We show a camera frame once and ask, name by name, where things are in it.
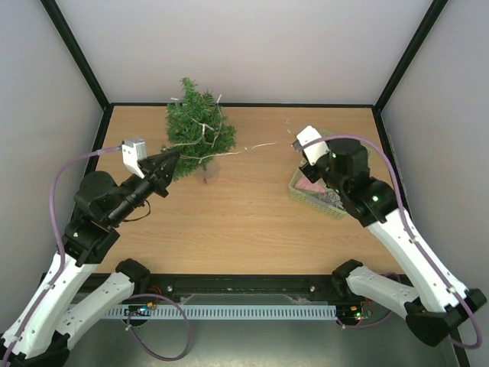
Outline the green perforated plastic basket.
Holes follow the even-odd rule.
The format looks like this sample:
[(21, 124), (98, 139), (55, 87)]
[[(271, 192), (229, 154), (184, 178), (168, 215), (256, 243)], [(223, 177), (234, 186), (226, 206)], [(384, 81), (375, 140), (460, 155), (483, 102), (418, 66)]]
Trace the green perforated plastic basket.
[(303, 156), (289, 183), (290, 197), (314, 209), (341, 219), (347, 214), (343, 201), (371, 182), (369, 150), (355, 136), (325, 134), (307, 125), (293, 143)]

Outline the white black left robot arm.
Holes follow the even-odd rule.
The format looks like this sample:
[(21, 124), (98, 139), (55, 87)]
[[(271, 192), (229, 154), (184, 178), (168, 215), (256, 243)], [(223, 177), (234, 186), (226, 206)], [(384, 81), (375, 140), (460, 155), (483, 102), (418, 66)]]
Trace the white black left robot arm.
[(134, 294), (149, 297), (150, 271), (133, 259), (118, 264), (102, 284), (71, 304), (89, 276), (118, 241), (118, 227), (148, 197), (166, 197), (178, 151), (136, 158), (131, 176), (117, 184), (104, 171), (86, 175), (74, 196), (75, 213), (34, 296), (1, 336), (3, 366), (62, 366), (71, 350), (116, 304)]

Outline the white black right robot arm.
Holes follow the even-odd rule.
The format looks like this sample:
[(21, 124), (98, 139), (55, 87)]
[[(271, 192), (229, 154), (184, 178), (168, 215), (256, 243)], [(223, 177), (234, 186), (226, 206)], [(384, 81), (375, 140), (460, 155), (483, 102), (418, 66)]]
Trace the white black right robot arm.
[(323, 136), (308, 126), (293, 144), (306, 160), (300, 168), (306, 178), (334, 190), (345, 211), (387, 248), (410, 280), (401, 284), (349, 260), (333, 271), (333, 290), (344, 300), (358, 295), (379, 303), (402, 317), (421, 342), (437, 346), (466, 320), (474, 320), (487, 298), (437, 258), (403, 207), (397, 181), (371, 176), (369, 143), (354, 135)]

